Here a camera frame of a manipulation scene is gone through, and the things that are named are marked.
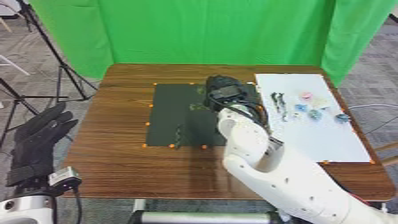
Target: tripod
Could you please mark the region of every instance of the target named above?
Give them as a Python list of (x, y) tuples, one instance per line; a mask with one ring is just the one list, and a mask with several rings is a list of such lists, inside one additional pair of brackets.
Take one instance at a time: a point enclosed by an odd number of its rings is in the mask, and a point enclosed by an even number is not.
[(37, 22), (37, 20), (35, 20), (35, 17), (34, 17), (32, 11), (30, 11), (30, 10), (32, 10), (32, 9), (30, 9), (30, 6), (28, 6), (26, 3), (23, 2), (23, 0), (16, 0), (16, 1), (18, 1), (19, 5), (21, 5), (21, 11), (23, 11), (23, 13), (25, 13), (25, 15), (26, 15), (26, 19), (30, 20), (30, 23), (32, 23), (34, 26), (35, 26), (35, 29), (37, 29), (39, 34), (41, 34), (41, 38), (42, 38), (42, 40), (44, 40), (44, 42), (46, 42), (48, 48), (50, 48), (50, 50), (51, 50), (53, 56), (55, 56), (57, 61), (58, 61), (57, 97), (55, 97), (57, 102), (58, 102), (58, 98), (64, 98), (64, 97), (60, 97), (62, 72), (64, 72), (66, 75), (67, 75), (67, 78), (69, 78), (69, 80), (71, 80), (73, 86), (74, 86), (76, 91), (78, 91), (78, 93), (80, 93), (80, 97), (81, 97), (81, 98), (76, 99), (76, 101), (85, 101), (85, 100), (90, 98), (90, 96), (87, 96), (87, 94), (85, 94), (83, 86), (81, 86), (81, 85), (78, 86), (76, 79), (89, 85), (89, 87), (90, 87), (94, 90), (97, 90), (97, 88), (96, 88), (96, 86), (90, 84), (90, 82), (87, 81), (87, 79), (80, 76), (80, 74), (76, 73), (76, 71), (73, 70), (71, 66), (66, 64), (66, 62), (64, 62), (64, 60), (62, 60), (62, 58), (60, 58), (58, 52), (57, 52), (57, 50), (55, 50), (55, 47), (53, 47), (53, 44), (51, 44), (51, 41), (50, 41), (50, 38), (48, 38), (46, 33), (44, 33), (42, 29), (41, 29), (41, 25), (39, 25), (39, 22)]
[(14, 128), (9, 127), (12, 118), (14, 118), (18, 105), (21, 104), (26, 107), (26, 109), (34, 115), (39, 114), (39, 111), (35, 110), (34, 106), (30, 105), (30, 103), (26, 102), (25, 99), (58, 99), (58, 98), (67, 98), (67, 96), (23, 96), (18, 94), (16, 90), (12, 89), (12, 87), (9, 86), (9, 84), (2, 78), (0, 78), (0, 85), (3, 86), (3, 88), (7, 90), (7, 92), (5, 92), (7, 95), (14, 98), (10, 112), (9, 112), (9, 118), (7, 118), (7, 122), (5, 122), (2, 138), (0, 138), (0, 149), (2, 149), (7, 133), (18, 128), (18, 126)]

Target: green backdrop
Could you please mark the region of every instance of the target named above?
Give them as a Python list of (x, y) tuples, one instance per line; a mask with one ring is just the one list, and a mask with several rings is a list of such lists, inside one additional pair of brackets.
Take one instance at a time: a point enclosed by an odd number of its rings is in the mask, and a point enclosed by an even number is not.
[(113, 63), (304, 64), (337, 85), (394, 0), (30, 0), (81, 75)]

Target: cable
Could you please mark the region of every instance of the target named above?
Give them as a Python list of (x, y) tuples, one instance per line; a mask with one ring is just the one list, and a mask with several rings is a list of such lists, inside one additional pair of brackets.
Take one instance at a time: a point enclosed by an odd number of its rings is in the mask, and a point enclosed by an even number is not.
[(376, 131), (396, 120), (396, 118), (398, 116), (392, 119), (389, 119), (389, 121), (371, 131), (368, 131), (364, 135), (368, 135), (373, 131)]
[(252, 122), (265, 128), (261, 122), (254, 119), (254, 117), (236, 108), (233, 108), (231, 106), (227, 106), (224, 103), (220, 103), (215, 98), (211, 97), (211, 93), (208, 93), (208, 98), (211, 100), (211, 102), (215, 104), (218, 104), (224, 108), (227, 108), (233, 112), (236, 112), (245, 118), (249, 118), (252, 120)]
[(352, 109), (364, 108), (364, 107), (392, 107), (392, 108), (398, 108), (398, 105), (375, 103), (375, 104), (364, 104), (364, 105), (350, 106), (348, 109), (352, 110)]
[(266, 112), (266, 110), (265, 110), (265, 106), (261, 105), (261, 103), (250, 102), (250, 101), (247, 101), (247, 100), (240, 100), (238, 102), (243, 103), (247, 106), (249, 106), (249, 104), (252, 104), (252, 105), (256, 105), (256, 106), (261, 108), (263, 116), (261, 116), (259, 110), (257, 110), (254, 107), (250, 107), (250, 108), (254, 109), (254, 111), (256, 111), (259, 117), (263, 117), (263, 118), (261, 118), (261, 123), (263, 123), (263, 125), (268, 126), (268, 112)]
[(76, 205), (78, 205), (78, 220), (76, 220), (76, 224), (80, 224), (81, 223), (83, 208), (81, 208), (81, 198), (80, 198), (78, 187), (73, 188), (73, 194), (74, 194)]
[(58, 223), (58, 207), (57, 207), (57, 198), (51, 197), (53, 199), (53, 224)]

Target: wooden table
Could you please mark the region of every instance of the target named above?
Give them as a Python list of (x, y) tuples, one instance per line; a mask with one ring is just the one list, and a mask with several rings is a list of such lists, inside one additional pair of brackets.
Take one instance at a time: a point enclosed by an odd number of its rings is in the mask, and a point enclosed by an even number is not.
[[(256, 81), (256, 73), (325, 75), (312, 66), (117, 64), (110, 67), (66, 160), (83, 178), (81, 197), (259, 200), (222, 167), (222, 147), (142, 148), (153, 83), (204, 83), (213, 74)], [(330, 82), (328, 87), (350, 115)], [(394, 186), (355, 121), (352, 125), (375, 164), (321, 166), (364, 200), (387, 200)]]

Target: white paper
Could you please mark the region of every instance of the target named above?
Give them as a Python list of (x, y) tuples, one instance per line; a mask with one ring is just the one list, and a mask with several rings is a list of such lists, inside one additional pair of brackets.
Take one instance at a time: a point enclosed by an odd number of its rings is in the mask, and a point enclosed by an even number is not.
[[(272, 136), (286, 146), (320, 162), (369, 162), (368, 151), (353, 132), (352, 124), (336, 122), (336, 115), (343, 113), (341, 106), (328, 91), (323, 76), (320, 74), (256, 74), (257, 90), (263, 105), (268, 111)], [(288, 122), (277, 113), (270, 94), (284, 93)], [(304, 101), (300, 95), (312, 93), (312, 100)], [(314, 121), (305, 112), (295, 110), (295, 104), (305, 104), (311, 109), (316, 100), (327, 100), (328, 109), (321, 111), (321, 120)]]

